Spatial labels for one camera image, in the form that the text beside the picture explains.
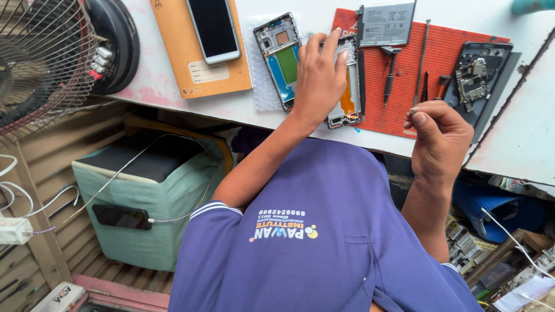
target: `bubble wrap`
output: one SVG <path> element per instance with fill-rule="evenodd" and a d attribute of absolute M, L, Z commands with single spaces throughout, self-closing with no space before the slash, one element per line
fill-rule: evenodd
<path fill-rule="evenodd" d="M 246 19 L 247 31 L 244 33 L 244 42 L 250 74 L 253 80 L 254 101 L 257 110 L 283 110 L 280 98 L 270 72 L 260 53 L 258 43 L 253 35 L 253 30 L 276 18 L 276 16 L 253 16 Z"/>

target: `metal spudger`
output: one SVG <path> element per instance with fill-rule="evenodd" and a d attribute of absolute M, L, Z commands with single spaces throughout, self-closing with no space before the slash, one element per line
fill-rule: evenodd
<path fill-rule="evenodd" d="M 412 99 L 414 107 L 418 102 L 418 90 L 420 89 L 420 78 L 422 78 L 422 67 L 424 66 L 424 55 L 426 54 L 426 43 L 428 42 L 428 31 L 430 30 L 431 19 L 426 20 L 426 33 L 424 34 L 424 44 L 422 45 L 422 55 L 420 55 L 420 67 L 418 68 L 418 79 L 416 80 L 415 97 Z"/>

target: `phone screen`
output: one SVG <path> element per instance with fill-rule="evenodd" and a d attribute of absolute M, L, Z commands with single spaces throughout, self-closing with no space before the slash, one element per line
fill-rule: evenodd
<path fill-rule="evenodd" d="M 148 213 L 143 209 L 132 209 L 113 205 L 93 205 L 98 223 L 112 227 L 150 230 Z"/>
<path fill-rule="evenodd" d="M 237 51 L 226 0 L 189 0 L 206 57 Z"/>

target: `purple t-shirt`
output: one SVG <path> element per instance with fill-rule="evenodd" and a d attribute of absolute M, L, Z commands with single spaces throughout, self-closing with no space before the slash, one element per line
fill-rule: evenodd
<path fill-rule="evenodd" d="M 306 139 L 245 214 L 191 214 L 169 311 L 483 311 L 420 244 L 368 151 Z"/>

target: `shirt pocket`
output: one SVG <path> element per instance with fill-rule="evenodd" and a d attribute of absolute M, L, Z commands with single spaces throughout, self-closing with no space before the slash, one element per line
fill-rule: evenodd
<path fill-rule="evenodd" d="M 349 267 L 352 294 L 354 295 L 369 275 L 372 247 L 369 236 L 344 235 L 344 237 L 347 266 Z"/>

